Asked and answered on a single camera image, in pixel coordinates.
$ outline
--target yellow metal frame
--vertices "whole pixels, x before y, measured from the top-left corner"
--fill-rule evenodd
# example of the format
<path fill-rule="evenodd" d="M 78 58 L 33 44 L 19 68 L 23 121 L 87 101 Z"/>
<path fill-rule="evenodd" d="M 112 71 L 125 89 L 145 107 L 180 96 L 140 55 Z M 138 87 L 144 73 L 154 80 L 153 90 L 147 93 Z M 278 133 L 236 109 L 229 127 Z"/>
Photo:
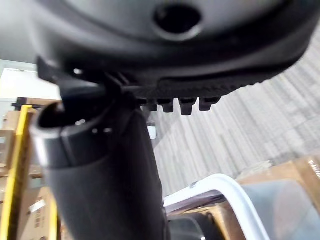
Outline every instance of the yellow metal frame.
<path fill-rule="evenodd" d="M 28 110 L 32 106 L 24 105 L 21 108 L 18 127 L 15 133 L 15 142 L 12 154 L 12 166 L 9 171 L 8 181 L 6 185 L 6 192 L 4 196 L 4 203 L 1 215 L 1 224 L 0 224 L 0 240 L 8 240 L 11 237 L 10 227 L 12 226 L 13 221 L 13 209 L 15 206 L 15 201 L 19 195 L 22 194 L 21 183 L 18 180 L 19 173 L 21 172 L 22 166 L 19 164 L 20 159 L 24 155 L 24 150 L 26 149 L 24 144 L 26 142 L 26 136 L 28 134 Z"/>
<path fill-rule="evenodd" d="M 18 127 L 15 133 L 12 166 L 8 174 L 2 208 L 0 240 L 14 239 L 18 230 L 18 216 L 24 190 L 24 180 L 26 179 L 25 176 L 28 174 L 29 169 L 27 165 L 28 162 L 25 158 L 27 157 L 29 144 L 28 112 L 31 108 L 31 105 L 23 105 L 20 111 Z M 57 205 L 54 201 L 51 209 L 49 240 L 57 240 L 58 213 Z"/>

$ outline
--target gray striped carpet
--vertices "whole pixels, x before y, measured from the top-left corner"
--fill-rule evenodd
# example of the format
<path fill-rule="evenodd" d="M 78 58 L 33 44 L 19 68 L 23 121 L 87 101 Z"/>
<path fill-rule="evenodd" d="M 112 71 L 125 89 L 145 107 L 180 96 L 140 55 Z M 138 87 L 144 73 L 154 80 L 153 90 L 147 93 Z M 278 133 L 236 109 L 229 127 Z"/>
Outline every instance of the gray striped carpet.
<path fill-rule="evenodd" d="M 214 173 L 232 177 L 259 163 L 280 164 L 320 149 L 320 29 L 285 73 L 223 97 L 192 116 L 152 112 L 154 153 L 164 195 Z"/>

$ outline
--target yellow bar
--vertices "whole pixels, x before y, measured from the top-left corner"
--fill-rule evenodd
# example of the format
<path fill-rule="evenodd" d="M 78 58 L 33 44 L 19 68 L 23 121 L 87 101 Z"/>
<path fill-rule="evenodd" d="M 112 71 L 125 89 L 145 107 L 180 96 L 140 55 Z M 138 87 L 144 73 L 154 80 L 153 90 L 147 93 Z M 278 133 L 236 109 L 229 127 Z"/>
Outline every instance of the yellow bar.
<path fill-rule="evenodd" d="M 49 239 L 58 239 L 58 211 L 56 201 L 51 202 Z"/>
<path fill-rule="evenodd" d="M 19 176 L 19 170 L 25 166 L 19 165 L 19 161 L 23 155 L 24 144 L 26 133 L 28 132 L 28 110 L 31 109 L 30 105 L 23 105 L 20 112 L 19 123 L 17 131 L 15 134 L 15 143 L 12 154 L 12 167 L 9 171 L 6 193 L 4 196 L 3 210 L 0 223 L 0 240 L 8 240 L 10 232 L 10 223 L 13 212 L 13 203 L 15 201 L 14 197 L 18 197 L 19 191 L 19 182 L 17 178 L 22 178 Z"/>

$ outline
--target cardboard box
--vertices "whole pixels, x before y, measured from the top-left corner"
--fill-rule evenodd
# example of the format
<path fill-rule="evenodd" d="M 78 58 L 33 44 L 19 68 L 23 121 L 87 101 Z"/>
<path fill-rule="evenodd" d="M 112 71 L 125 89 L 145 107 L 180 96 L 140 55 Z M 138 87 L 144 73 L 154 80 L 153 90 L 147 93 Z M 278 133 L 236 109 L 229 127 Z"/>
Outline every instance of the cardboard box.
<path fill-rule="evenodd" d="M 36 203 L 44 201 L 39 209 L 31 209 Z M 17 231 L 17 240 L 49 240 L 51 213 L 54 198 L 48 187 L 28 189 L 24 192 Z"/>
<path fill-rule="evenodd" d="M 59 100 L 52 100 L 52 99 L 39 99 L 39 98 L 28 98 L 26 100 L 26 104 L 30 104 L 30 105 L 49 105 L 52 103 L 56 103 L 56 102 L 60 102 Z"/>
<path fill-rule="evenodd" d="M 188 210 L 185 213 L 211 214 L 225 240 L 246 240 L 238 219 L 227 201 L 217 203 L 213 206 Z"/>
<path fill-rule="evenodd" d="M 237 179 L 237 182 L 240 184 L 256 184 L 283 179 L 295 180 L 301 184 L 320 213 L 320 161 L 314 156 L 273 166 L 257 174 Z"/>
<path fill-rule="evenodd" d="M 30 165 L 29 176 L 33 179 L 41 179 L 43 177 L 42 167 L 40 165 Z"/>
<path fill-rule="evenodd" d="M 7 181 L 7 177 L 0 177 L 0 204 L 3 204 L 5 200 Z"/>
<path fill-rule="evenodd" d="M 0 130 L 0 173 L 4 175 L 11 168 L 15 135 L 12 130 Z"/>
<path fill-rule="evenodd" d="M 8 111 L 3 117 L 3 130 L 17 131 L 19 123 L 20 111 Z"/>

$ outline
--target white label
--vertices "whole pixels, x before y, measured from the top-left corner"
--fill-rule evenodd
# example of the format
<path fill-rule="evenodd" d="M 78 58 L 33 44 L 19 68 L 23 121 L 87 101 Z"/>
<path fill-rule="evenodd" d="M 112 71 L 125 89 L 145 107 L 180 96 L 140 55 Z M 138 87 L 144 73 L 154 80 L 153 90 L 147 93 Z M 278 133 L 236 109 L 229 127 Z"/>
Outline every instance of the white label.
<path fill-rule="evenodd" d="M 29 207 L 30 213 L 34 213 L 35 211 L 39 210 L 40 208 L 43 208 L 46 205 L 45 200 L 40 200 Z"/>

